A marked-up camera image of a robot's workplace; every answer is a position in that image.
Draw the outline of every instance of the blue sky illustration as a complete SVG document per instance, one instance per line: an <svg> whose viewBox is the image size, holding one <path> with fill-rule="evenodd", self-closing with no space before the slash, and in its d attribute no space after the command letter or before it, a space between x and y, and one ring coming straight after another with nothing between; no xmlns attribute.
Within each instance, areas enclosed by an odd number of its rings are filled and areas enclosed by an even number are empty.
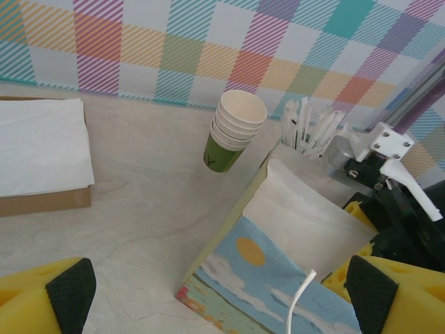
<svg viewBox="0 0 445 334"><path fill-rule="evenodd" d="M256 267L246 262L238 252L236 240L246 237L254 240L262 249L266 263ZM226 298L232 305L256 319L274 333L285 333L288 308L278 301L270 288L293 296L306 275L249 219L242 216L231 231L214 250L215 254L229 261L233 272L245 282L244 291L262 300L267 308L284 319L276 320L270 315L257 311L249 303L238 299L222 285L211 279L200 267L196 274L212 289ZM340 322L359 331L359 324L352 305L346 303L336 294L324 288L318 282L312 282L301 296L298 304L304 309L318 315L327 323ZM293 333L321 333L310 321L294 315Z"/></svg>

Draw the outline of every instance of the white paper cup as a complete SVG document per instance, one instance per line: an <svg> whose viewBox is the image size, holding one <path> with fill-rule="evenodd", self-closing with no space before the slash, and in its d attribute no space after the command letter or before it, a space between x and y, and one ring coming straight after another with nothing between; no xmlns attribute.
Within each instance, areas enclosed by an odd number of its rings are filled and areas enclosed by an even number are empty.
<svg viewBox="0 0 445 334"><path fill-rule="evenodd" d="M231 145L226 143L222 138L220 138L216 133L215 130L213 129L213 121L210 124L210 136L213 138L213 140L222 148L229 150L229 151L234 151L234 152L238 152L238 151L242 151L244 150L247 146L249 146L249 143L247 143L244 146L236 146L236 145Z"/></svg>
<svg viewBox="0 0 445 334"><path fill-rule="evenodd" d="M218 113L215 114L215 125L216 127L224 132L226 135L231 136L235 139L240 139L242 141L252 139L257 131L255 131L253 134L245 133L242 129L237 128L236 126L227 126L218 116Z"/></svg>
<svg viewBox="0 0 445 334"><path fill-rule="evenodd" d="M256 129L267 118L267 109L261 99L243 90L228 90L221 96L220 112L231 123Z"/></svg>
<svg viewBox="0 0 445 334"><path fill-rule="evenodd" d="M223 122L226 127L229 127L230 129L236 129L239 133L242 133L242 134L256 134L258 129L261 127L261 125L259 127L255 127L255 128L242 127L240 125L236 125L236 124L230 122L230 120L228 120L228 119L226 119L226 117L224 117L224 115L221 111L220 105L221 105L221 103L219 103L218 108L216 109L216 113L218 114L220 121Z"/></svg>
<svg viewBox="0 0 445 334"><path fill-rule="evenodd" d="M233 146L247 146L250 144L250 142L252 141L252 139L247 139L247 140L241 140L241 139L236 139L233 138L227 134L225 134L223 131L221 131L221 129L215 124L215 122L213 121L211 123L211 126L216 134L216 136L218 136L219 138L221 138L224 142L226 142L227 144L233 145Z"/></svg>

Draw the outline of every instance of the marble countertop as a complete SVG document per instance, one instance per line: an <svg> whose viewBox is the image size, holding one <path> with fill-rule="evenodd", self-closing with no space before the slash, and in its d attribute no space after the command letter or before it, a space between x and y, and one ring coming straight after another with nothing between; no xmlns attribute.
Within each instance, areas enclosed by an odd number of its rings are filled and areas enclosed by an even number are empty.
<svg viewBox="0 0 445 334"><path fill-rule="evenodd" d="M66 257L92 260L85 334L220 333L176 301L196 255L280 137L266 121L225 174L202 161L212 111L0 83L0 95L84 101L92 206L0 218L0 276Z"/></svg>

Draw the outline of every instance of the sun illustration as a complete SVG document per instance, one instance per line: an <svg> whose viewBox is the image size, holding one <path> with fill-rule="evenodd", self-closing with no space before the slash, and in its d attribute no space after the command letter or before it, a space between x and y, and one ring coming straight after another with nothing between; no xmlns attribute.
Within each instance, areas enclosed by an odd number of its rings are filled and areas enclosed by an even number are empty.
<svg viewBox="0 0 445 334"><path fill-rule="evenodd" d="M260 267L266 262L263 251L255 241L248 238L238 238L236 247L243 259L251 265Z"/></svg>

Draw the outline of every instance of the stack of napkins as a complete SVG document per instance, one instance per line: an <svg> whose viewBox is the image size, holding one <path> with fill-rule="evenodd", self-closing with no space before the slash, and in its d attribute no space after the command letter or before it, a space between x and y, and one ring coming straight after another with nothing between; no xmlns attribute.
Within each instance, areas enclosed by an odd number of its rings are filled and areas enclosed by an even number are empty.
<svg viewBox="0 0 445 334"><path fill-rule="evenodd" d="M94 184L83 102L0 101L0 197Z"/></svg>

